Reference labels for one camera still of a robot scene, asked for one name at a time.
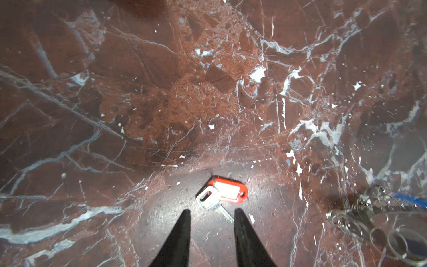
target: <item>floor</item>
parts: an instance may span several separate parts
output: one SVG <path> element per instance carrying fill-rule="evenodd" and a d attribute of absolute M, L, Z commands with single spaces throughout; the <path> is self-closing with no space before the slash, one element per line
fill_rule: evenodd
<path fill-rule="evenodd" d="M 375 180 L 427 197 L 427 0 L 0 3 L 0 266 L 236 266 L 237 207 L 277 266 L 390 266 L 326 220 Z"/>

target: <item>key tag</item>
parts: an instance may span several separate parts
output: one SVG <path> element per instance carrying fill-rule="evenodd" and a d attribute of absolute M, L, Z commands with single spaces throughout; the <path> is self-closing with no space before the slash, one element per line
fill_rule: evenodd
<path fill-rule="evenodd" d="M 248 197 L 248 188 L 241 182 L 222 178 L 218 175 L 212 176 L 208 186 L 218 189 L 220 200 L 234 204 L 241 204 Z"/>

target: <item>key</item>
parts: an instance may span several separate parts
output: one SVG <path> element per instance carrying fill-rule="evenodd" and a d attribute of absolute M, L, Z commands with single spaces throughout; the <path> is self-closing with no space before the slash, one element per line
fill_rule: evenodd
<path fill-rule="evenodd" d="M 234 224 L 234 218 L 233 216 L 231 216 L 228 211 L 225 210 L 225 208 L 221 205 L 221 203 L 219 203 L 218 206 L 215 207 L 215 211 L 221 213 L 222 215 L 224 215 L 224 218 L 226 221 L 228 221 L 229 223 Z"/>
<path fill-rule="evenodd" d="M 222 214 L 226 221 L 234 223 L 233 216 L 231 216 L 219 202 L 220 197 L 221 194 L 218 189 L 213 186 L 208 186 L 196 197 L 196 202 L 202 209 L 206 211 L 216 211 Z"/>

